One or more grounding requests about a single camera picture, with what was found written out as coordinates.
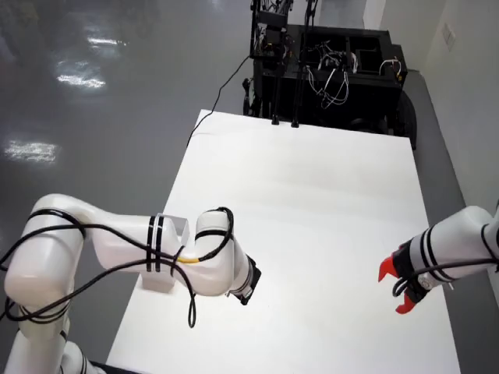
black cable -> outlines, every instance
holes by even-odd
[[[106,231],[109,231],[112,234],[118,236],[119,238],[123,239],[124,241],[128,242],[129,244],[134,245],[137,248],[140,248],[146,252],[150,252],[151,254],[154,254],[156,256],[160,256],[160,257],[163,257],[166,259],[173,259],[173,256],[170,256],[169,254],[161,252],[161,251],[156,251],[156,250],[152,249],[151,247],[148,247],[147,245],[140,243],[137,240],[134,240],[134,239],[124,235],[123,233],[119,232],[118,230],[115,230],[114,228],[110,228],[109,226],[106,226],[105,224],[57,224],[55,226],[47,226],[45,228],[39,228],[37,230],[33,230],[32,232],[21,237],[16,243],[14,243],[14,245],[0,259],[0,264],[3,264],[14,253],[14,251],[16,251],[16,249],[21,244],[23,244],[26,240],[32,238],[33,236],[37,236],[39,234],[43,234],[43,233],[49,232],[49,231],[74,230],[74,229],[80,229],[80,228],[98,228],[101,230],[106,230]]]
[[[187,145],[186,145],[186,148],[189,146],[189,143],[190,143],[190,140],[191,138],[193,137],[194,135],[194,132],[197,130],[198,127],[200,127],[201,125],[201,122],[203,122],[206,117],[209,117],[210,115],[213,114],[213,112],[215,111],[215,108],[217,107],[217,104],[218,104],[218,100],[220,100],[220,94],[221,94],[221,91],[224,89],[225,86],[228,85],[228,83],[231,81],[232,78],[234,78],[234,75],[238,73],[238,71],[242,68],[242,66],[244,65],[244,63],[246,62],[246,60],[248,58],[250,58],[251,55],[248,55],[244,60],[242,60],[241,64],[239,64],[238,68],[235,70],[235,72],[233,72],[233,74],[227,79],[227,82],[225,82],[223,84],[222,87],[220,87],[220,89],[218,90],[218,96],[217,96],[217,100],[215,100],[215,104],[213,104],[213,108],[211,109],[211,112],[208,113],[207,115],[205,115],[204,117],[201,118],[201,121],[198,122],[198,124],[194,127],[193,131],[191,131],[190,135],[189,135],[189,138],[187,139]]]
[[[400,296],[405,291],[410,281],[412,281],[414,278],[417,278],[419,275],[429,273],[430,271],[453,269],[456,267],[464,266],[484,265],[488,263],[499,264],[499,261],[497,259],[471,259],[468,261],[456,261],[453,263],[443,263],[441,265],[424,267],[415,271],[408,277],[401,277],[399,280],[397,280],[397,282],[395,282],[395,285],[393,286],[393,290],[391,293],[394,295],[394,297]]]
[[[12,308],[11,306],[11,300],[9,297],[5,299],[5,311],[4,315],[10,319],[11,321],[15,322],[22,322],[22,321],[27,321],[27,320],[32,320],[36,318],[43,318],[43,313],[48,312],[49,310],[56,308],[57,306],[61,305],[64,302],[68,302],[72,298],[76,297],[77,295],[81,294],[84,292],[86,289],[90,288],[94,284],[96,284],[98,281],[100,281],[102,278],[108,276],[109,274],[112,274],[116,271],[123,270],[132,266],[138,266],[138,265],[143,265],[147,262],[150,262],[151,260],[147,259],[138,259],[136,261],[131,261],[129,263],[122,263],[118,266],[111,267],[107,269],[106,271],[103,271],[102,273],[98,274],[96,277],[92,278],[88,282],[86,282],[83,286],[77,288],[75,291],[71,292],[70,294],[66,295],[63,298],[60,298],[59,300],[52,302],[49,305],[46,305],[44,308],[38,309],[35,312],[27,312],[23,314],[22,316],[14,316],[11,312],[10,309]],[[193,286],[191,285],[189,278],[187,277],[186,273],[184,270],[182,270],[181,267],[178,265],[174,264],[172,261],[168,261],[166,259],[160,259],[161,263],[164,265],[172,266],[175,270],[177,270],[180,275],[182,276],[182,279],[184,280],[187,290],[189,291],[190,295],[190,304],[189,304],[189,327],[193,328],[196,325],[196,301],[194,297],[196,294],[194,294]]]
[[[204,256],[201,256],[199,258],[199,261],[206,261],[207,259],[213,259],[228,243],[228,241],[232,238],[232,235],[234,233],[234,214],[229,208],[225,208],[221,206],[220,208],[216,209],[218,212],[225,212],[227,214],[227,219],[228,219],[228,229],[225,232],[224,238],[222,239],[220,245],[214,249],[213,251],[207,253]]]
[[[15,304],[16,304],[15,302],[11,302],[9,305],[7,305],[7,309],[8,309],[8,310],[12,309],[12,307],[13,307]],[[2,314],[0,314],[0,322],[2,321],[2,319],[4,319],[5,314],[6,314],[6,312],[5,312],[5,311],[4,311]]]
[[[221,211],[221,212],[225,212],[225,214],[227,214],[228,230],[225,232],[225,235],[221,241],[221,244],[213,251],[200,257],[198,259],[200,262],[206,261],[208,259],[212,259],[213,257],[215,257],[227,245],[228,241],[232,238],[232,235],[233,235],[234,215],[233,215],[232,211],[230,211],[229,208],[225,208],[225,207],[220,207],[220,208],[216,209],[215,211]],[[58,210],[51,210],[50,212],[42,212],[42,213],[35,212],[34,214],[36,214],[36,215],[40,215],[40,214],[53,215],[54,212],[57,213]],[[182,279],[184,280],[186,287],[189,290],[189,294],[190,294],[191,299],[190,299],[190,304],[189,304],[188,321],[189,321],[189,326],[191,328],[194,327],[194,325],[196,324],[196,302],[195,302],[194,297],[196,296],[196,294],[193,291],[193,288],[192,288],[192,285],[189,281],[189,278],[186,276],[184,271],[177,265],[177,260],[180,256],[180,253],[184,249],[183,245],[180,247],[180,249],[178,250],[178,252],[174,256],[171,256],[167,253],[154,250],[150,246],[145,245],[143,243],[140,243],[140,242],[134,240],[133,238],[130,238],[127,235],[123,234],[122,232],[115,230],[114,228],[110,228],[107,225],[104,225],[104,224],[81,224],[80,222],[75,221],[71,224],[60,224],[60,225],[54,225],[54,226],[47,226],[46,228],[39,228],[37,230],[34,230],[34,231],[24,235],[16,243],[14,243],[14,245],[4,254],[4,256],[0,259],[0,264],[3,264],[16,251],[16,249],[19,248],[19,246],[22,245],[26,240],[28,240],[36,235],[40,235],[40,234],[43,234],[43,233],[49,232],[49,231],[77,229],[77,230],[82,231],[83,237],[85,237],[85,229],[87,229],[87,228],[101,229],[101,230],[111,232],[112,234],[118,236],[119,238],[128,242],[129,244],[134,245],[137,248],[142,249],[143,251],[145,251],[147,253],[154,254],[157,258],[161,257],[160,262],[171,267],[171,272],[170,272],[171,275],[173,274],[173,270],[177,270],[180,273],[180,275],[182,276]],[[106,277],[109,274],[114,273],[115,271],[126,269],[126,268],[131,267],[131,266],[136,266],[136,265],[145,264],[145,263],[152,263],[152,262],[153,261],[151,259],[142,259],[142,260],[132,261],[130,263],[124,263],[124,264],[121,264],[118,266],[114,266],[114,267],[104,271],[103,273],[97,275],[95,278],[93,278],[92,280],[90,280],[89,282],[87,282],[86,284],[84,284],[82,287],[78,288],[74,292],[70,293],[69,295],[66,295],[64,298],[60,298],[58,301],[53,302],[50,305],[47,305],[42,309],[39,309],[35,312],[28,312],[24,307],[21,306],[20,310],[21,310],[21,314],[23,314],[22,316],[14,316],[10,313],[10,309],[13,307],[14,303],[13,302],[10,303],[10,299],[7,298],[5,300],[5,311],[2,314],[2,318],[4,316],[7,316],[8,319],[13,320],[13,321],[20,322],[20,321],[30,320],[31,322],[38,323],[38,324],[46,324],[46,323],[54,322],[65,314],[65,312],[69,308],[69,300],[71,300],[71,298],[79,295],[81,292],[88,289],[90,286],[92,286],[93,284],[98,282],[103,277]],[[55,313],[52,313],[50,315],[44,315],[44,313],[61,305],[63,302],[68,302],[68,303],[66,304],[66,306],[64,308],[62,308],[62,310],[55,312]]]

black stripe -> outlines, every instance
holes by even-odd
[[[492,259],[497,259],[497,256],[492,252],[492,248],[489,246],[489,243],[487,243],[487,240],[485,240],[485,228],[488,226],[488,224],[485,224],[482,226],[482,231],[480,232],[480,236],[482,237],[482,242],[483,245],[485,245],[485,248],[487,248],[487,251],[489,252],[489,255]]]
[[[75,217],[73,217],[71,214],[66,213],[66,212],[64,212],[62,210],[59,210],[59,209],[48,209],[48,208],[47,209],[39,209],[36,212],[33,212],[28,217],[28,220],[30,220],[31,218],[36,217],[36,216],[57,216],[57,217],[63,218],[66,221],[68,221],[68,222],[70,222],[70,223],[78,226],[78,230],[80,230],[81,235],[83,236],[83,238],[85,238],[87,236],[87,233],[85,232],[85,229],[80,226],[81,223]]]
[[[218,235],[218,236],[226,236],[227,235],[227,231],[224,231],[224,230],[205,230],[205,231],[201,231],[201,232],[198,232],[196,234],[196,239],[199,239],[199,238],[202,238],[204,236],[210,236],[210,235]]]
[[[82,359],[80,374],[85,374],[87,372],[87,359],[85,358],[85,355],[83,354],[83,351],[81,350],[81,348],[80,347],[78,347],[78,348],[80,350],[81,359]]]
[[[428,234],[426,235],[426,247],[428,248],[428,254],[430,255],[431,262],[435,265],[438,266],[437,259],[435,258],[433,248],[431,247],[431,231],[434,229],[434,226],[431,227],[430,230],[428,230]],[[455,278],[451,277],[450,275],[447,275],[444,270],[437,270],[437,272],[443,277],[446,278],[448,281],[455,281]]]
[[[154,216],[150,216],[150,218],[149,218],[149,228],[147,229],[147,246],[149,248],[151,248],[150,245],[153,242],[153,229],[154,229]],[[150,271],[151,270],[151,268],[150,268],[150,252],[147,252],[147,254],[146,254],[146,260],[147,260],[146,270]]]
[[[157,231],[156,231],[156,250],[161,252],[161,236],[163,235],[163,221],[165,218],[163,216],[159,216],[159,220],[157,222]],[[156,255],[156,271],[159,273],[161,271],[161,257]]]
[[[420,241],[420,244],[419,244],[419,249],[421,250],[421,258],[423,259],[424,266],[425,267],[430,267],[430,263],[428,263],[428,260],[426,259],[426,253],[424,252],[424,237],[425,237],[425,235],[426,235],[427,232],[428,232],[428,230],[426,230],[425,232],[423,232],[423,234],[421,235],[421,241]],[[431,276],[433,278],[435,278],[437,281],[445,282],[445,280],[443,280],[440,277],[438,277],[433,271],[429,271],[428,273],[430,273]]]

power cord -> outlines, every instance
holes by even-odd
[[[218,95],[217,95],[217,100],[215,100],[215,104],[213,104],[213,108],[211,109],[211,112],[208,113],[207,115],[205,115],[204,117],[201,118],[201,120],[197,123],[197,125],[194,127],[193,131],[191,131],[190,135],[189,135],[189,138],[187,139],[187,145],[186,145],[186,148],[189,146],[189,143],[190,143],[190,140],[191,138],[193,137],[194,135],[194,132],[197,130],[198,127],[200,127],[201,123],[209,116],[211,116],[213,114],[213,112],[215,111],[215,108],[217,107],[217,104],[218,104],[218,100],[220,99],[220,94],[221,94],[221,91],[224,89],[225,86],[228,85],[228,83],[231,81],[232,78],[234,78],[235,74],[237,74],[239,72],[239,70],[242,68],[242,66],[244,65],[244,63],[248,60],[248,58],[250,58],[251,55],[248,55],[244,58],[244,60],[242,60],[242,62],[239,64],[238,68],[235,70],[235,72],[233,72],[233,74],[227,79],[227,82],[225,82],[222,87],[220,87],[220,89],[218,90]]]
[[[214,211],[221,211],[227,214],[228,218],[228,230],[225,232],[224,237],[220,243],[220,245],[207,253],[204,256],[201,256],[198,259],[187,259],[186,263],[199,263],[203,261],[207,261],[209,259],[214,258],[228,243],[228,241],[233,238],[233,231],[234,231],[234,214],[229,208],[225,207],[220,207]],[[31,214],[33,215],[40,215],[40,214],[49,214],[49,215],[54,215],[57,213],[60,214],[67,214],[66,212],[63,212],[61,210],[56,210],[56,209],[46,209],[43,210],[42,213],[34,212]],[[21,237],[14,245],[4,254],[4,256],[0,259],[0,265],[2,265],[2,270],[7,271],[8,268],[3,266],[3,263],[19,248],[20,245],[22,245],[26,240],[43,234],[45,232],[50,232],[50,231],[58,231],[58,230],[80,230],[83,232],[83,236],[85,236],[85,230],[88,228],[92,229],[101,229],[105,230],[108,232],[111,232],[112,234],[118,236],[119,238],[123,239],[124,241],[128,242],[131,245],[136,246],[139,249],[142,249],[144,252],[150,253],[151,255],[159,256],[159,262],[170,266],[171,267],[171,274],[173,274],[173,270],[176,270],[179,272],[180,276],[184,280],[184,283],[186,284],[187,290],[189,291],[189,296],[190,296],[190,303],[189,303],[189,314],[188,314],[188,322],[189,322],[189,327],[193,328],[196,325],[196,301],[195,301],[195,296],[196,294],[194,293],[193,287],[190,283],[189,278],[187,277],[186,273],[182,270],[179,265],[177,265],[177,262],[181,262],[181,259],[179,257],[180,252],[183,250],[183,245],[180,247],[178,252],[172,256],[167,253],[164,253],[162,251],[157,251],[155,249],[152,249],[149,245],[145,245],[141,242],[138,242],[137,240],[130,238],[129,236],[123,234],[122,232],[115,230],[114,228],[111,228],[105,224],[82,224],[78,221],[75,220],[74,223],[72,224],[60,224],[60,225],[54,225],[54,226],[47,226],[46,228],[39,228],[37,230],[34,230],[23,237]],[[109,274],[112,274],[116,271],[119,270],[124,270],[132,266],[137,266],[137,265],[142,265],[142,264],[147,264],[147,263],[154,263],[157,262],[158,259],[140,259],[137,261],[132,261],[128,263],[123,263],[118,266],[114,266],[112,268],[107,269],[106,271],[98,274],[96,277],[92,278],[89,280],[87,283],[85,283],[83,286],[77,288],[75,291],[71,292],[70,294],[66,295],[63,298],[60,298],[59,300],[52,302],[49,305],[46,305],[44,308],[38,309],[35,312],[28,312],[24,307],[20,306],[20,311],[22,316],[14,316],[11,312],[10,309],[15,305],[14,302],[11,302],[10,298],[7,297],[5,300],[5,310],[4,312],[0,315],[0,320],[2,320],[5,316],[7,319],[10,319],[11,321],[15,322],[21,322],[21,321],[31,321],[33,323],[38,323],[38,324],[45,324],[45,323],[51,323],[56,321],[57,319],[61,318],[65,311],[69,308],[69,302],[72,298],[75,296],[79,295],[80,293],[84,292],[86,289],[91,287],[92,285],[96,284],[99,280],[102,278],[108,276]],[[56,308],[60,306],[61,304],[68,302],[62,310],[53,313],[51,315],[45,315],[44,313],[50,311],[53,308]]]

electrical outlet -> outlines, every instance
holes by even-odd
[[[451,29],[449,29],[447,23],[444,23],[444,26],[442,27],[442,35],[444,36],[445,44],[447,44],[449,37],[451,36]]]
[[[449,39],[447,41],[447,47],[449,48],[449,51],[452,51],[452,47],[454,47],[455,43],[455,34],[454,31],[451,30],[451,33],[449,34]]]
[[[444,37],[448,50],[452,50],[455,43],[455,34],[447,23],[444,23],[444,26],[442,27],[442,36]]]

black wheel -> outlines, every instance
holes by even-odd
[[[416,111],[412,105],[409,96],[402,91],[400,99],[398,99],[398,107],[396,114],[396,122],[394,126],[394,135],[406,136],[411,141],[411,147],[416,149],[416,140],[418,134],[418,122],[416,119]]]

